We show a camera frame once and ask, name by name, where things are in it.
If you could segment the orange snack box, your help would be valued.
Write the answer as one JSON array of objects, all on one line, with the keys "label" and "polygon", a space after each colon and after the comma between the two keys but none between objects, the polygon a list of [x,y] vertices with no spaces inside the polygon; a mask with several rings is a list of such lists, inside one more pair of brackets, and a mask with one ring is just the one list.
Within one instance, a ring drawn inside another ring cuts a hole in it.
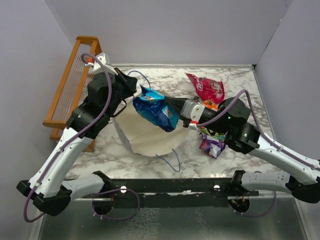
[{"label": "orange snack box", "polygon": [[219,110],[219,105],[216,104],[216,103],[214,103],[214,102],[212,102],[212,101],[209,100],[209,99],[203,101],[202,104],[203,104],[205,107],[207,107],[207,108],[209,108],[209,109],[212,109],[212,110],[214,110],[214,111],[216,111],[216,112]]}]

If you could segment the red crisps bag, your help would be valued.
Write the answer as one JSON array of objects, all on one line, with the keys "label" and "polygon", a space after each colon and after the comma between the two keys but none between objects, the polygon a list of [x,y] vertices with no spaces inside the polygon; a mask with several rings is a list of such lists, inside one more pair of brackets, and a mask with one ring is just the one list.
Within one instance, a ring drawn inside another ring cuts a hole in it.
[{"label": "red crisps bag", "polygon": [[193,84],[195,92],[202,101],[211,101],[214,104],[220,104],[225,98],[225,88],[222,81],[206,77],[198,77],[191,73],[186,76]]}]

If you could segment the blue snack packet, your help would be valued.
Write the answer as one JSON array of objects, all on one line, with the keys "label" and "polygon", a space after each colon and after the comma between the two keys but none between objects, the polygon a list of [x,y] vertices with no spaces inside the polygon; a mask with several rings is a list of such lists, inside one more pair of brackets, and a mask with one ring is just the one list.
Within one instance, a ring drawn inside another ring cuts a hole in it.
[{"label": "blue snack packet", "polygon": [[165,96],[157,91],[140,85],[141,95],[133,99],[133,107],[144,119],[165,132],[176,129],[179,116],[165,101]]}]

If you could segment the yellow green snack packet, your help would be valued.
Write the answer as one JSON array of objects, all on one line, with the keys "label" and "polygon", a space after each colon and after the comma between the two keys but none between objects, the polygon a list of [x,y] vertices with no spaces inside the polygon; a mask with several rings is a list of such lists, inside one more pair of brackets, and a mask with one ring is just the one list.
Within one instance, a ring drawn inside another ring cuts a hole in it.
[{"label": "yellow green snack packet", "polygon": [[208,128],[204,127],[204,126],[200,128],[200,131],[201,131],[203,134],[206,134],[206,135],[208,135],[208,136],[210,136],[210,137],[212,137],[212,138],[216,138],[216,139],[221,140],[221,141],[224,141],[225,138],[226,138],[226,135],[225,135],[225,134],[223,134],[223,133],[217,133],[217,132],[215,132],[215,131],[213,131],[213,130],[211,130],[211,129],[208,129]]}]

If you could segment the purple snack packet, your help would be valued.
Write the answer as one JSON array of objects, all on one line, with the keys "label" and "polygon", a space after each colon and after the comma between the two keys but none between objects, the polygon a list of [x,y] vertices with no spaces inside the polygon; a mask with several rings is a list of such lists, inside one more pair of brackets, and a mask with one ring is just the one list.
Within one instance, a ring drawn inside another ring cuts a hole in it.
[{"label": "purple snack packet", "polygon": [[217,159],[226,148],[226,144],[222,140],[208,134],[202,133],[201,139],[202,142],[199,145],[199,149],[211,158]]}]

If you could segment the blue checkered paper bag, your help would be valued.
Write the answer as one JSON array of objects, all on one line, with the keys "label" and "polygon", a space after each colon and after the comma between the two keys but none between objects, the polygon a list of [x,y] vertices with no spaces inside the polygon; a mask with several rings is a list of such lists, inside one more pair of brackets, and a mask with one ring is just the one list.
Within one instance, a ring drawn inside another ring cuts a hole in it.
[{"label": "blue checkered paper bag", "polygon": [[188,136],[189,130],[183,127],[182,121],[178,120],[175,130],[166,132],[141,117],[133,106],[133,99],[139,97],[141,93],[139,86],[138,93],[134,94],[114,118],[113,123],[117,134],[124,147],[135,154],[158,157],[170,164],[164,155],[173,152],[177,159],[177,168],[172,165],[170,167],[178,173],[181,171],[181,161],[176,149]]}]

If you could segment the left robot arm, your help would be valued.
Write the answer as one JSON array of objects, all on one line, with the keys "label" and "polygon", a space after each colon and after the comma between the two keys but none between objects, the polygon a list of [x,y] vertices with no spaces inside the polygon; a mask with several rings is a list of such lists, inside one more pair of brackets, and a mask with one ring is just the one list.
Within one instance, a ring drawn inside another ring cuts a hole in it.
[{"label": "left robot arm", "polygon": [[137,78],[103,71],[96,73],[87,84],[87,97],[67,120],[62,136],[40,170],[29,180],[21,180],[16,188],[42,215],[57,216],[72,200],[88,195],[101,198],[117,194],[112,180],[101,171],[77,180],[65,177],[75,160],[105,128],[110,119],[119,114],[117,108],[137,91]]}]

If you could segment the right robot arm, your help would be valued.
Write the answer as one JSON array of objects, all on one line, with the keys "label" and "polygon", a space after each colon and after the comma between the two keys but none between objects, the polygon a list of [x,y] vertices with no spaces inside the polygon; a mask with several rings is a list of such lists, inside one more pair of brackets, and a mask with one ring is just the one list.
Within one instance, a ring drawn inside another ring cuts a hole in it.
[{"label": "right robot arm", "polygon": [[229,189],[236,195],[268,190],[291,194],[296,199],[316,204],[320,201],[320,162],[301,155],[265,134],[248,122],[255,114],[237,96],[223,100],[212,110],[188,98],[164,98],[183,121],[185,128],[207,129],[225,134],[224,143],[233,151],[264,160],[279,172],[254,173],[237,170]]}]

